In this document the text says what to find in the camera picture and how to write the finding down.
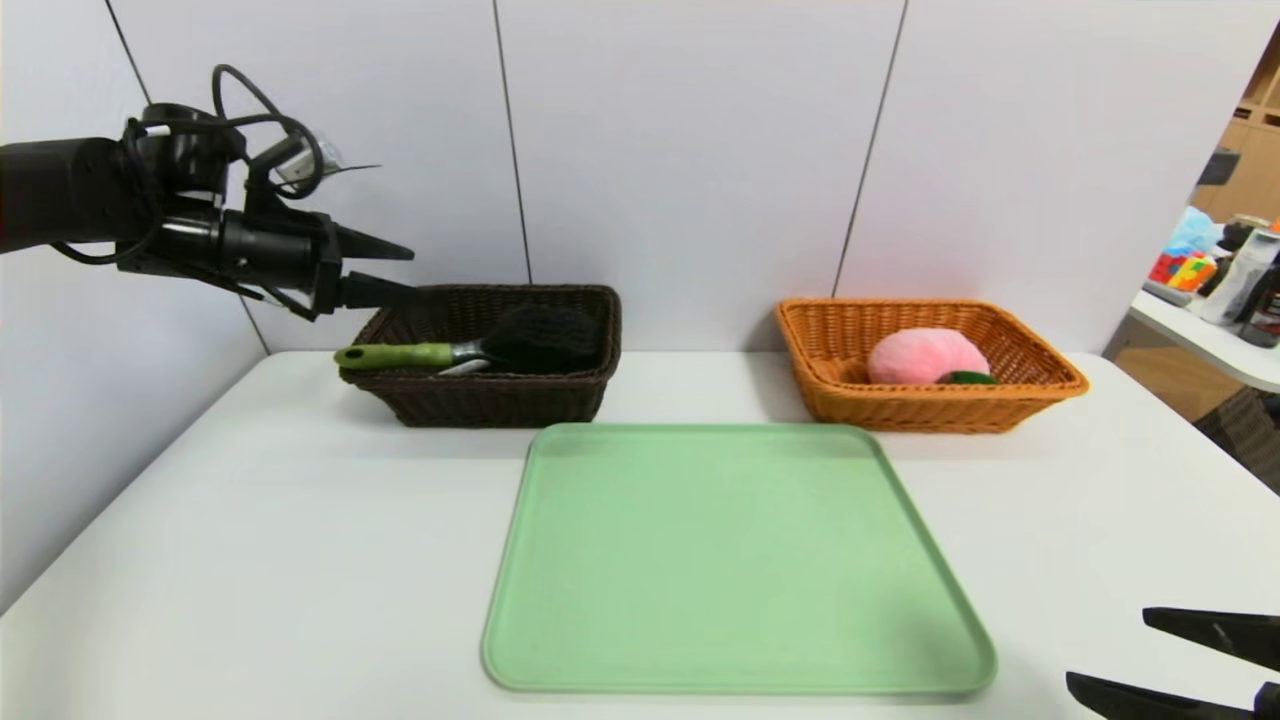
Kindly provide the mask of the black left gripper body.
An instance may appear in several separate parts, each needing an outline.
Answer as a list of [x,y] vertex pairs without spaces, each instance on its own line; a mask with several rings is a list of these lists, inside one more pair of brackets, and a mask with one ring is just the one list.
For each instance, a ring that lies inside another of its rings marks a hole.
[[334,313],[340,268],[337,227],[324,214],[270,209],[221,217],[220,270],[297,316]]

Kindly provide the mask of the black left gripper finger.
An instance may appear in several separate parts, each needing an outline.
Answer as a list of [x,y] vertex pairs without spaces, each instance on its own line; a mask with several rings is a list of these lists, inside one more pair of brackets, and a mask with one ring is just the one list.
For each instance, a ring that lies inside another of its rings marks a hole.
[[388,261],[415,260],[415,251],[412,249],[380,240],[342,224],[335,224],[335,241],[343,258]]
[[340,309],[389,307],[415,300],[417,296],[416,287],[351,272],[338,282],[337,306]]

